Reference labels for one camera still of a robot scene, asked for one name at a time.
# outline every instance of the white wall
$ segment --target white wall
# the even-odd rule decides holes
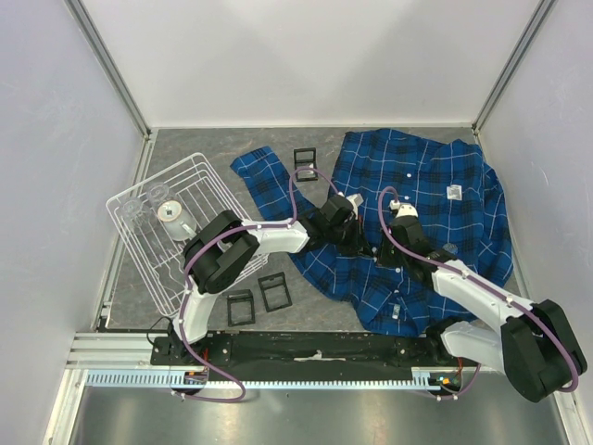
[[[537,0],[83,0],[152,126],[471,122]]]
[[[0,6],[0,440],[41,443],[142,147],[59,0]]]
[[[593,3],[562,0],[486,122],[530,297],[566,310],[593,364]],[[593,372],[579,396],[593,415]]]

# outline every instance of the blue plaid shirt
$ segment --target blue plaid shirt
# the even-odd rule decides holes
[[[264,219],[292,215],[289,174],[271,148],[247,153],[231,168],[245,180]],[[418,210],[432,246],[453,245],[465,264],[499,286],[511,276],[504,195],[479,146],[460,140],[441,144],[389,129],[347,133],[332,180],[344,195],[360,193],[364,197],[359,212],[372,247],[379,248],[382,238],[379,193],[393,185],[400,201]],[[455,191],[448,189],[452,185],[461,187],[461,199],[449,199],[448,193],[454,195]],[[383,203],[386,222],[392,218],[389,199],[385,197]],[[296,203],[299,212],[313,207],[297,190]],[[368,258],[344,257],[333,245],[291,258],[323,295],[350,301],[364,328],[372,332],[417,337],[428,325],[449,316],[474,318],[454,301],[411,281],[402,268],[381,267]]]

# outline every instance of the black square frame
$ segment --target black square frame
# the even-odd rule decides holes
[[[274,273],[268,276],[262,276],[258,279],[259,289],[261,290],[261,296],[263,297],[263,304],[266,307],[267,312],[278,311],[293,305],[293,301],[290,298],[290,292],[288,292],[288,286],[286,285],[286,275],[284,272]],[[274,289],[275,287],[283,287],[284,293],[286,294],[286,303],[280,306],[272,308],[268,299],[266,299],[266,291]]]
[[[253,299],[253,293],[249,289],[244,290],[234,290],[230,292],[225,292],[226,296],[226,313],[227,313],[227,323],[229,327],[233,326],[243,326],[245,324],[254,324],[256,322],[256,308]],[[235,303],[243,303],[248,302],[251,306],[251,318],[249,320],[245,320],[243,322],[234,322],[233,321],[233,305]]]
[[[293,152],[293,158],[295,160],[295,170],[299,167],[309,167],[313,165],[313,168],[317,169],[317,148],[312,146],[311,148],[295,148]],[[317,172],[302,172],[305,174],[296,174],[296,181],[298,183],[304,183],[306,181],[317,181],[319,176]]]

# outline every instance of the dish rack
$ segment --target dish rack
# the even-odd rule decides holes
[[[172,316],[179,310],[183,299],[183,247],[188,240],[173,241],[160,222],[154,224],[150,230],[137,234],[136,231],[130,230],[121,215],[121,205],[130,197],[136,196],[150,207],[146,190],[157,182],[165,183],[170,191],[177,195],[183,207],[196,219],[197,231],[223,210],[233,210],[240,218],[250,218],[201,153],[180,160],[107,202],[109,215],[158,311],[163,315]],[[267,262],[268,255],[254,257],[235,283],[251,275]]]

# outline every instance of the white label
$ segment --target white label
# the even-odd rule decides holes
[[[461,201],[461,186],[450,185],[449,187],[447,187],[447,199],[455,199],[456,201]]]
[[[391,318],[397,320],[399,318],[399,312],[401,311],[401,306],[398,304],[394,304],[393,306],[393,313],[391,314]]]

